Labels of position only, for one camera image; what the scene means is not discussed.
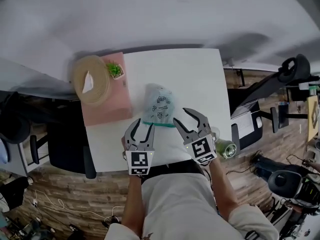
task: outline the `white table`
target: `white table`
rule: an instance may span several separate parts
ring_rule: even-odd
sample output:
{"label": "white table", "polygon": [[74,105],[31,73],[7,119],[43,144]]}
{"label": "white table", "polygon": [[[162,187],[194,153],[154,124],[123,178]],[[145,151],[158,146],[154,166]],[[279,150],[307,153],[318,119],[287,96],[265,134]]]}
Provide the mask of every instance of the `white table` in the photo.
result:
{"label": "white table", "polygon": [[[175,117],[191,129],[197,122],[182,108],[192,108],[206,115],[210,125],[218,127],[220,137],[231,140],[231,120],[227,85],[218,49],[165,49],[124,55],[133,118],[87,126],[86,132],[97,172],[127,170],[122,157],[121,138],[129,125],[142,117],[146,84],[155,83],[172,91],[176,97]],[[140,124],[137,141],[144,140],[149,126]],[[155,155],[152,166],[189,160],[183,139],[176,128],[156,126]]]}

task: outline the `small potted plant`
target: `small potted plant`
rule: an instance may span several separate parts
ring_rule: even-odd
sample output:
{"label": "small potted plant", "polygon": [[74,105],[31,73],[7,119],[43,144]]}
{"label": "small potted plant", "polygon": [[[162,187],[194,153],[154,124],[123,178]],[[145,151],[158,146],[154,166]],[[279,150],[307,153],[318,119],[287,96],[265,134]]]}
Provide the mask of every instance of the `small potted plant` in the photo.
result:
{"label": "small potted plant", "polygon": [[120,64],[118,64],[114,61],[112,61],[112,62],[110,61],[110,62],[106,63],[105,65],[114,80],[119,79],[125,75],[125,72]]}

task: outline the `wooden floor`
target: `wooden floor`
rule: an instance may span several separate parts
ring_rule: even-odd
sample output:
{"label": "wooden floor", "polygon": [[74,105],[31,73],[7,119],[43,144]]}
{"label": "wooden floor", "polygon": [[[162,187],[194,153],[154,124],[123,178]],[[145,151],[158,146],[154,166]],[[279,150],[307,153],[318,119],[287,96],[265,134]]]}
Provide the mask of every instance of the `wooden floor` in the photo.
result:
{"label": "wooden floor", "polygon": [[[269,75],[268,72],[245,70],[244,77],[247,86],[258,82]],[[237,88],[241,84],[241,78],[235,71],[225,71],[228,88]],[[276,93],[264,100],[260,100],[260,108],[266,112],[270,107],[278,106],[278,101],[284,100],[282,92]],[[290,104],[290,112],[297,113],[295,103]],[[280,129],[277,133],[272,132],[271,121],[262,119],[263,137],[255,144],[241,151],[238,157],[224,161],[227,171],[244,171],[249,167],[251,154],[262,150],[266,157],[287,163],[286,157],[295,154],[302,158],[306,149],[307,121],[305,119],[292,119],[290,125]],[[291,157],[292,163],[298,163]],[[0,180],[7,177],[7,173],[0,173]],[[49,164],[45,164],[38,170],[30,173],[34,179],[33,186],[25,193],[23,205],[10,211],[7,215],[11,218],[20,218],[22,223],[27,223],[35,217],[42,218],[45,224],[56,230],[58,240],[67,239],[71,231],[67,227],[73,224],[85,231],[89,240],[103,240],[107,230],[102,225],[102,218],[92,213],[79,213],[53,206],[42,193],[38,193],[39,207],[31,205],[35,198],[35,190],[45,192],[51,201],[57,205],[61,199],[65,206],[71,210],[93,211],[103,217],[112,214],[113,206],[123,206],[128,193],[128,176],[125,172],[98,173],[96,179],[87,179],[77,173],[63,171]],[[271,201],[267,184],[257,178],[249,170],[244,173],[229,173],[228,177],[236,190],[242,204],[253,203],[263,210]],[[122,208],[115,208],[114,214],[121,217]]]}

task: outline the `pink cloth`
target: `pink cloth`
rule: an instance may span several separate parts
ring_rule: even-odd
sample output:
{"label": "pink cloth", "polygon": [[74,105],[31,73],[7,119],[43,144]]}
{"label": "pink cloth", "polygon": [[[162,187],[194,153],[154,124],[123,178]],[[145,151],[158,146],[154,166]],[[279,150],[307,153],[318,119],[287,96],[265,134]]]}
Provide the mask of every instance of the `pink cloth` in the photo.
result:
{"label": "pink cloth", "polygon": [[85,126],[94,126],[132,118],[132,105],[128,90],[127,70],[122,52],[101,57],[105,63],[116,62],[122,66],[124,76],[114,80],[109,76],[111,94],[100,106],[81,103]]}

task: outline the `succulent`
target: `succulent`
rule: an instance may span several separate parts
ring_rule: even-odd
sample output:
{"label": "succulent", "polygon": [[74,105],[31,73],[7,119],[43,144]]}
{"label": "succulent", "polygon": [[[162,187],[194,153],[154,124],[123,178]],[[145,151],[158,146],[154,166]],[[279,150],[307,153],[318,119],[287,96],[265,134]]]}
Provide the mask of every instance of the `succulent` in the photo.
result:
{"label": "succulent", "polygon": [[122,69],[121,69],[121,66],[120,66],[118,63],[109,62],[109,63],[106,64],[106,67],[108,68],[110,74],[111,74],[113,77],[121,76],[121,74],[122,74]]}

